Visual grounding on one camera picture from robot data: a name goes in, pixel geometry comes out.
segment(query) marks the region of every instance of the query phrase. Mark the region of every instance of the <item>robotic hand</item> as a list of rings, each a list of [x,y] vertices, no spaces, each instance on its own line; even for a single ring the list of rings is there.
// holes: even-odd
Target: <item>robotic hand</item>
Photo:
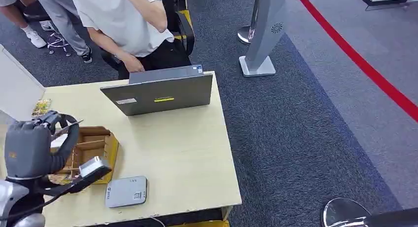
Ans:
[[[68,130],[68,137],[51,153],[55,125]],[[83,190],[111,171],[104,160],[95,157],[80,166],[80,176],[66,185],[49,181],[47,175],[62,170],[78,140],[75,118],[49,111],[32,121],[9,127],[4,146],[6,180],[0,180],[0,227],[43,227],[42,208],[66,193]],[[53,196],[45,202],[44,195]]]

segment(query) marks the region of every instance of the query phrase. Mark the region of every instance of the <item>laptop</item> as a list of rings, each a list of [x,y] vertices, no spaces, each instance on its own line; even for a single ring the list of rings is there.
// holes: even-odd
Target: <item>laptop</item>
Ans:
[[[126,116],[132,116],[208,105],[212,78],[212,74],[201,73],[194,76],[102,87],[100,90]]]
[[[197,76],[203,74],[202,65],[191,65],[178,68],[167,68],[142,73],[131,73],[129,75],[129,84],[136,84],[147,81],[164,80],[172,78],[181,78],[187,76]]]

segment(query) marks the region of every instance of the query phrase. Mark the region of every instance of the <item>gray carpet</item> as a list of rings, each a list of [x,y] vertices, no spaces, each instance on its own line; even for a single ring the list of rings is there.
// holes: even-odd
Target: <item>gray carpet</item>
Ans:
[[[362,0],[310,0],[390,83],[417,104],[418,3],[365,11]],[[335,44],[299,0],[287,34],[403,208],[418,203],[418,123]]]
[[[242,193],[233,227],[320,226],[321,209],[334,197],[353,198],[372,213],[401,209],[288,36],[271,54],[275,76],[242,76],[238,57],[246,46],[236,30],[249,23],[252,0],[188,3],[197,39],[191,58],[216,71]],[[45,86],[116,76],[98,54],[83,65],[33,48],[1,16],[0,31],[0,43]]]

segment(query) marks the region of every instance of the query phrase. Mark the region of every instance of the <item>white device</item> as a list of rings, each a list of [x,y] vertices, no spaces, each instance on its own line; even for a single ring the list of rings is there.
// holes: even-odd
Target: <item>white device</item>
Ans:
[[[112,180],[107,184],[104,197],[106,207],[114,208],[143,204],[147,195],[145,176]]]

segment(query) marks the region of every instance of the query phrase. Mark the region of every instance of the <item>black shoe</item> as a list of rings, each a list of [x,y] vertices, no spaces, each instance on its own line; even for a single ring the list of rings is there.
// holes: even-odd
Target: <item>black shoe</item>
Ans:
[[[92,53],[93,52],[92,52],[91,48],[89,47],[89,52],[84,54],[84,55],[81,55],[81,58],[83,59],[84,63],[87,64],[87,63],[91,63],[93,61],[93,59],[91,57]]]

